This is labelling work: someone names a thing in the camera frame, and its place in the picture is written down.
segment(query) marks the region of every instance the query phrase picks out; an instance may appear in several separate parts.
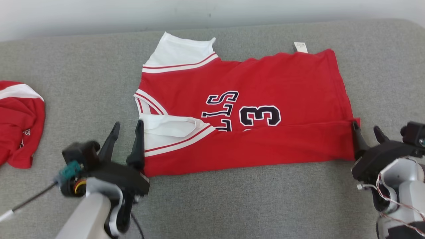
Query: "wire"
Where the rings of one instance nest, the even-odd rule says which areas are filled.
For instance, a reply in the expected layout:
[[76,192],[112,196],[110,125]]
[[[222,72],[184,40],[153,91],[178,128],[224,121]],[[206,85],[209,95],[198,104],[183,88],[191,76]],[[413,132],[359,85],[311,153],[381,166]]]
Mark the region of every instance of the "wire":
[[378,191],[377,187],[373,184],[361,184],[364,188],[374,188],[376,191]]
[[[385,201],[388,201],[388,202],[393,202],[393,203],[395,203],[395,204],[397,204],[397,205],[399,205],[399,206],[402,206],[402,207],[406,207],[406,208],[409,208],[409,209],[412,209],[413,211],[415,211],[415,212],[417,212],[417,213],[419,213],[419,215],[421,215],[421,217],[422,217],[422,220],[425,222],[425,214],[423,213],[423,212],[421,212],[421,211],[419,211],[418,209],[416,209],[416,208],[414,208],[414,207],[412,207],[412,206],[409,206],[409,205],[407,205],[407,204],[404,204],[404,203],[399,203],[399,202],[397,202],[397,201],[395,201],[395,200],[393,200],[393,199],[391,199],[391,198],[389,198],[389,197],[387,197],[387,196],[385,196],[383,193],[382,193],[382,191],[381,191],[381,189],[379,188],[379,182],[380,182],[380,180],[381,180],[381,173],[379,173],[378,174],[378,178],[377,178],[377,180],[376,180],[376,190],[378,191],[378,193],[379,193],[379,195],[385,200]],[[397,221],[397,222],[400,222],[400,223],[402,223],[403,225],[405,225],[406,227],[408,227],[408,228],[410,228],[410,229],[413,229],[413,230],[415,230],[419,235],[421,235],[421,236],[424,236],[425,237],[425,233],[424,232],[422,232],[420,229],[418,229],[417,227],[414,227],[414,226],[411,226],[411,225],[409,225],[408,223],[406,223],[405,221],[402,221],[402,220],[400,220],[400,219],[396,219],[396,218],[393,218],[393,217],[391,217],[391,216],[389,216],[389,215],[387,215],[387,214],[385,214],[385,213],[380,213],[380,215],[381,216],[384,216],[384,217],[387,217],[387,218],[389,218],[389,219],[392,219],[392,220],[394,220],[394,221]]]
[[74,186],[74,193],[77,194],[78,187],[84,184],[87,184],[87,181],[85,179],[78,180]]
[[406,227],[408,227],[408,228],[410,228],[410,229],[413,229],[413,230],[415,230],[419,235],[421,235],[421,236],[423,236],[423,237],[425,237],[425,233],[423,232],[423,231],[421,231],[419,228],[416,228],[416,227],[414,227],[414,226],[411,226],[411,225],[409,225],[409,224],[407,224],[406,222],[404,222],[404,221],[402,221],[402,220],[400,220],[400,219],[397,219],[397,218],[393,218],[393,217],[391,217],[391,216],[388,216],[387,214],[385,214],[385,213],[380,213],[381,214],[381,216],[384,216],[384,217],[388,217],[389,219],[391,219],[391,220],[394,220],[394,221],[397,221],[397,222],[400,222],[400,223],[402,223],[403,225],[405,225]]
[[18,209],[20,209],[20,208],[23,208],[25,205],[27,205],[28,203],[30,203],[30,202],[32,202],[32,201],[34,201],[34,200],[35,200],[35,199],[37,199],[39,196],[41,196],[41,195],[43,195],[43,194],[47,193],[49,190],[51,190],[53,187],[55,187],[55,186],[56,186],[56,184],[57,184],[56,182],[54,182],[54,183],[50,184],[48,187],[46,187],[45,189],[43,189],[41,192],[39,192],[39,193],[35,194],[34,196],[32,196],[31,198],[29,198],[29,199],[28,199],[28,200],[26,200],[25,202],[23,202],[23,203],[19,204],[18,206],[16,206],[16,207],[12,208],[12,211],[16,211],[16,210],[18,210]]
[[138,230],[139,230],[139,232],[140,232],[140,236],[142,237],[142,239],[145,239],[145,237],[143,236],[142,228],[140,227],[140,224],[139,224],[139,222],[137,221],[136,217],[134,216],[134,214],[133,214],[133,213],[131,213],[130,215],[131,215],[131,218],[133,219],[134,223],[136,224],[137,229],[138,229]]

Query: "gray fabric surface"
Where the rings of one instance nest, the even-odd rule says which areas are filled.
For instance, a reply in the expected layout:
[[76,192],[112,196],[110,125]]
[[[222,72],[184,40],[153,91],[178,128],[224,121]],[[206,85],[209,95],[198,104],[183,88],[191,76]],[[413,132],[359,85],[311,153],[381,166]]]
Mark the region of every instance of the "gray fabric surface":
[[[403,20],[288,24],[173,31],[209,40],[224,60],[332,48],[364,136],[392,139],[410,120],[425,121],[425,30]],[[121,122],[113,160],[131,150],[138,114],[133,93],[142,64],[163,32],[43,38],[0,43],[0,79],[29,84],[46,101],[44,135],[31,169],[0,167],[0,212],[38,192],[65,164],[73,141],[103,142]],[[133,212],[145,237],[375,238],[369,192],[356,189],[350,162],[274,165],[151,179]],[[54,190],[0,223],[0,238],[54,238],[79,203]],[[139,238],[134,225],[123,238]]]

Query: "red stripe trim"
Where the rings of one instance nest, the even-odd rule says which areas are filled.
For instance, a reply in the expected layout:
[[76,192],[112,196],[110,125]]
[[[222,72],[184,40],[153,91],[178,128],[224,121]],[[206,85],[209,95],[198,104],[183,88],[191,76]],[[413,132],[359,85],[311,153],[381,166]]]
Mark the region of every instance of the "red stripe trim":
[[212,57],[213,55],[216,55],[216,53],[212,53],[209,57],[203,59],[202,61],[198,62],[198,63],[193,63],[193,64],[183,64],[183,65],[170,65],[170,66],[160,66],[160,67],[150,67],[150,66],[143,66],[143,68],[146,69],[164,69],[164,68],[172,68],[172,67],[179,67],[179,66],[187,66],[187,65],[197,65],[197,64],[201,64],[204,61],[208,60],[210,57]]
[[140,106],[140,113],[143,113],[142,103],[140,102],[140,99],[139,99],[139,98],[137,98],[137,101],[139,102],[139,106]]
[[192,137],[190,137],[189,139],[185,139],[185,140],[183,140],[183,141],[181,141],[181,142],[178,142],[178,143],[175,143],[175,144],[172,144],[172,145],[166,145],[166,146],[162,146],[162,147],[158,147],[158,148],[148,149],[148,150],[145,150],[145,152],[150,152],[150,151],[154,151],[154,150],[158,150],[158,149],[162,149],[162,148],[168,148],[168,147],[172,147],[172,146],[175,146],[175,145],[179,145],[179,144],[181,144],[181,143],[184,143],[184,142],[186,142],[186,141],[188,141],[188,140],[193,139],[194,137],[196,137],[198,134],[200,134],[200,133],[204,132],[204,131],[205,131],[206,129],[208,129],[209,127],[212,127],[212,126],[205,127],[203,130],[199,131],[198,133],[196,133],[195,135],[193,135],[193,136],[192,136]]
[[145,99],[146,101],[148,101],[148,102],[150,102],[152,105],[154,105],[157,109],[158,109],[158,111],[159,111],[159,113],[161,113],[161,114],[164,114],[162,111],[161,111],[161,109],[158,107],[158,106],[156,106],[152,101],[150,101],[148,98],[146,98],[145,96],[143,96],[143,95],[141,95],[141,94],[139,94],[139,93],[137,93],[136,92],[136,95],[138,95],[138,96],[140,96],[140,97],[143,97],[143,99]]

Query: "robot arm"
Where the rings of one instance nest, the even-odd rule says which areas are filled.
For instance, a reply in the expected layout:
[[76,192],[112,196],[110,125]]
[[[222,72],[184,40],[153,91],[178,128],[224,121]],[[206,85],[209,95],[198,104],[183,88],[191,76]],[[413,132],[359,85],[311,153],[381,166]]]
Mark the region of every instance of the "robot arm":
[[144,166],[143,122],[136,127],[136,139],[127,165],[111,162],[119,123],[99,151],[95,141],[73,143],[62,154],[67,165],[76,162],[82,169],[62,182],[64,196],[85,198],[63,226],[56,239],[117,239],[130,226],[135,199],[148,194],[149,180],[140,171]]
[[357,123],[353,123],[357,161],[351,172],[359,189],[370,188],[379,239],[425,238],[424,166],[414,158],[425,154],[425,125],[409,122],[401,130],[403,142],[390,140],[375,126],[377,146],[366,145]]

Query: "jersey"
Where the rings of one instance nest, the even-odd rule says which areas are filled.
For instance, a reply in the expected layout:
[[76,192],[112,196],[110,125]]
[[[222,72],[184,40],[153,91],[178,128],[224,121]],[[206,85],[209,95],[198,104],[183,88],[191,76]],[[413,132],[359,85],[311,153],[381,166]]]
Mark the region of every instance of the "jersey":
[[358,119],[332,50],[223,61],[214,41],[165,33],[143,65],[147,176],[353,159]]

